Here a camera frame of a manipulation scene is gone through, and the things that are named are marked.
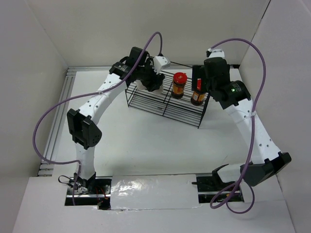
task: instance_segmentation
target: red wire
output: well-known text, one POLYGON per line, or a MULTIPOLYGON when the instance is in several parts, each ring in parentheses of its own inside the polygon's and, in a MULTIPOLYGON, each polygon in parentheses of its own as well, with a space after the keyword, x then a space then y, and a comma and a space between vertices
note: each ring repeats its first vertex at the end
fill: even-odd
POLYGON ((105 193, 105 191, 103 190, 103 188, 101 188, 101 190, 102 190, 102 192, 103 192, 103 194, 104 194, 105 199, 107 199, 106 193, 105 193))
POLYGON ((99 203, 99 198, 98 198, 98 190, 97 190, 97 188, 96 188, 96 187, 95 187, 95 189, 96 189, 97 203, 99 203))

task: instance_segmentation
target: brown glass bottle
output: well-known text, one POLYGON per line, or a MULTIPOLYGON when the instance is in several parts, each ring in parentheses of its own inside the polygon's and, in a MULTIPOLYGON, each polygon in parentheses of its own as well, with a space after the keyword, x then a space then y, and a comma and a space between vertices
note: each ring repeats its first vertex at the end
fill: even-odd
POLYGON ((197 81, 197 90, 193 92, 191 103, 195 106, 200 106, 204 102, 205 92, 201 92, 201 79, 197 81))

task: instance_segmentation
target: white wall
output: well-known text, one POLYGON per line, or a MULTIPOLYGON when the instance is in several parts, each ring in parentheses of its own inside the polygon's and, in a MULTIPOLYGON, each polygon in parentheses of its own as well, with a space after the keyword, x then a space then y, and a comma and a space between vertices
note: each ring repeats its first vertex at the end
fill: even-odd
MULTIPOLYGON (((279 174, 297 233, 310 232, 311 3, 272 0, 253 39, 267 63, 267 82, 258 114, 275 143, 293 161, 279 174)), ((240 72, 253 96, 262 77, 252 49, 240 72)))
MULTIPOLYGON (((269 0, 28 0, 70 66, 112 65, 133 46, 163 33, 172 61, 200 64, 205 51, 230 37, 252 39, 269 0)), ((158 42, 148 51, 158 52, 158 42)), ((247 46, 224 46, 240 64, 247 46)))
MULTIPOLYGON (((0 1, 0 226, 12 232, 28 182, 40 160, 32 133, 58 101, 67 66, 23 0, 0 1)), ((39 130, 41 151, 53 115, 39 130)))

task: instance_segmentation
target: wire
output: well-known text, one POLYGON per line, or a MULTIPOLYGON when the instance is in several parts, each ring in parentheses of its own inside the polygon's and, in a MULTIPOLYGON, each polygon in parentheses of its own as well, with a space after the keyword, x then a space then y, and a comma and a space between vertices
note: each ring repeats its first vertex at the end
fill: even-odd
POLYGON ((69 181, 74 182, 74 180, 73 180, 73 179, 71 179, 70 177, 68 177, 68 176, 64 176, 64 175, 61 175, 61 176, 59 176, 59 177, 58 177, 58 182, 60 182, 60 183, 67 184, 68 186, 71 186, 71 184, 70 184, 70 183, 65 183, 65 182, 62 182, 62 181, 60 180, 60 178, 61 178, 61 177, 65 177, 65 178, 67 178, 69 181))
POLYGON ((192 66, 184 65, 184 64, 181 64, 181 63, 177 63, 177 62, 172 62, 172 61, 171 61, 171 63, 176 64, 176 65, 180 65, 180 66, 183 66, 183 67, 192 68, 192 66))
POLYGON ((96 190, 96 197, 97 197, 97 204, 99 203, 99 198, 98 198, 98 189, 95 187, 96 190))
POLYGON ((101 187, 100 187, 100 189, 102 190, 102 192, 103 192, 103 195, 104 195, 105 199, 107 199, 107 197, 106 197, 106 193, 105 193, 105 191, 103 190, 103 188, 101 188, 101 187))
MULTIPOLYGON (((111 91, 113 90, 114 88, 117 88, 118 86, 120 86, 123 82, 125 82, 130 76, 131 74, 133 73, 133 71, 136 69, 137 65, 139 64, 144 52, 146 51, 147 47, 149 46, 150 42, 153 40, 153 38, 156 36, 156 35, 159 35, 160 36, 160 52, 159 53, 162 53, 162 45, 163 45, 163 40, 162 40, 162 35, 160 32, 155 32, 152 34, 152 36, 149 38, 149 40, 147 41, 145 47, 143 48, 143 50, 141 51, 137 61, 135 62, 134 66, 132 67, 132 69, 130 70, 130 72, 128 72, 128 74, 124 77, 124 79, 119 82, 118 84, 116 84, 115 86, 111 87, 111 88, 108 88, 104 91, 102 91, 100 94, 103 94, 105 92, 108 92, 108 91, 111 91)), ((78 176, 81 172, 81 161, 80 160, 72 160, 72 161, 67 161, 67 162, 56 162, 56 161, 52 161, 52 160, 49 160, 47 158, 45 158, 39 151, 37 145, 36 145, 36 142, 35 142, 35 137, 36 137, 36 134, 37 134, 37 131, 38 131, 38 128, 39 128, 39 125, 41 124, 42 120, 46 117, 47 114, 49 114, 52 110, 54 110, 56 107, 58 107, 59 105, 63 104, 63 103, 66 103, 70 100, 74 100, 74 99, 78 99, 78 98, 82 98, 82 97, 87 97, 87 96, 94 96, 94 95, 98 95, 99 93, 98 92, 93 92, 93 93, 88 93, 88 94, 83 94, 83 95, 78 95, 78 96, 74 96, 74 97, 70 97, 68 99, 65 99, 59 103, 57 103, 56 105, 52 106, 51 108, 49 108, 39 119, 39 121, 37 122, 37 124, 35 125, 35 129, 34 129, 34 133, 33 133, 33 147, 34 147, 34 150, 35 152, 37 153, 37 155, 39 156, 40 159, 50 163, 50 164, 56 164, 56 165, 66 165, 66 164, 73 164, 73 163, 78 163, 78 171, 77 171, 77 175, 74 179, 74 183, 73 183, 73 191, 72 191, 72 203, 73 205, 75 205, 75 202, 74 202, 74 188, 76 186, 76 183, 78 181, 78 176)))
POLYGON ((219 45, 221 45, 221 44, 223 44, 223 43, 229 42, 229 41, 242 41, 242 42, 244 42, 244 43, 250 45, 251 47, 253 47, 253 48, 255 49, 255 51, 258 53, 258 55, 259 55, 259 57, 260 57, 260 59, 261 59, 261 61, 262 61, 262 66, 263 66, 263 77, 262 77, 262 82, 261 82, 260 88, 259 88, 259 90, 258 90, 258 93, 257 93, 257 95, 256 95, 256 97, 255 97, 255 100, 254 100, 254 103, 253 103, 253 106, 252 106, 252 115, 251 115, 251 122, 252 122, 251 142, 250 142, 250 146, 249 146, 249 150, 248 150, 248 155, 247 155, 247 158, 246 158, 245 166, 244 166, 244 168, 243 168, 243 170, 242 170, 242 172, 241 172, 241 175, 240 175, 239 179, 238 179, 236 182, 234 182, 233 184, 231 184, 231 185, 227 186, 226 188, 224 188, 223 190, 219 191, 219 192, 212 198, 212 200, 211 200, 211 202, 210 202, 209 205, 210 205, 210 207, 211 207, 212 209, 217 209, 217 208, 223 206, 224 204, 226 204, 227 207, 228 207, 228 209, 229 209, 230 211, 234 212, 235 214, 245 214, 245 213, 247 213, 248 211, 250 211, 250 210, 252 209, 252 207, 253 207, 253 205, 254 205, 254 203, 255 203, 255 194, 254 194, 254 190, 253 190, 253 188, 252 188, 250 185, 249 185, 249 188, 251 189, 252 196, 253 196, 252 198, 253 198, 253 199, 252 199, 252 203, 251 203, 250 207, 249 207, 247 210, 242 211, 242 212, 234 211, 234 210, 232 210, 232 209, 228 206, 228 202, 229 202, 229 200, 235 195, 235 192, 236 192, 236 191, 238 190, 238 188, 240 187, 240 184, 241 184, 241 182, 242 182, 242 180, 243 180, 243 178, 244 178, 244 176, 245 176, 245 174, 246 174, 248 165, 249 165, 250 160, 251 160, 251 157, 252 157, 252 152, 253 152, 253 147, 254 147, 254 142, 255 142, 255 116, 254 116, 253 113, 254 113, 255 110, 256 110, 256 105, 257 105, 258 99, 259 99, 259 97, 260 97, 260 95, 261 95, 261 92, 262 92, 262 90, 263 90, 264 84, 265 84, 265 82, 266 82, 266 62, 265 62, 265 60, 264 60, 264 58, 263 58, 263 55, 262 55, 262 53, 260 52, 260 50, 259 50, 252 42, 250 42, 250 41, 248 41, 248 40, 245 40, 245 39, 241 39, 241 38, 231 38, 231 39, 223 40, 223 41, 217 43, 216 45, 212 46, 211 49, 214 49, 215 47, 217 47, 217 46, 219 46, 219 45), (226 191, 226 190, 228 190, 228 189, 230 189, 230 188, 232 188, 232 187, 233 187, 233 189, 232 189, 232 191, 230 192, 229 196, 226 197, 226 198, 225 198, 222 202, 220 202, 219 204, 213 206, 213 202, 222 194, 222 192, 224 192, 224 191, 226 191))

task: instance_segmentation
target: jar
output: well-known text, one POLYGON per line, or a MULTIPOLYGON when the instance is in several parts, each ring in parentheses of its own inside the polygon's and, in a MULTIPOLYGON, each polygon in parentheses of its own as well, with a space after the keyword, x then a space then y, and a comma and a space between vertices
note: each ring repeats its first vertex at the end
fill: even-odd
POLYGON ((191 97, 191 103, 195 106, 200 106, 203 103, 206 94, 205 92, 201 92, 201 83, 202 80, 198 79, 197 89, 193 92, 193 95, 191 97))
POLYGON ((173 76, 172 97, 180 99, 184 95, 184 88, 187 82, 187 75, 182 72, 175 73, 173 76))

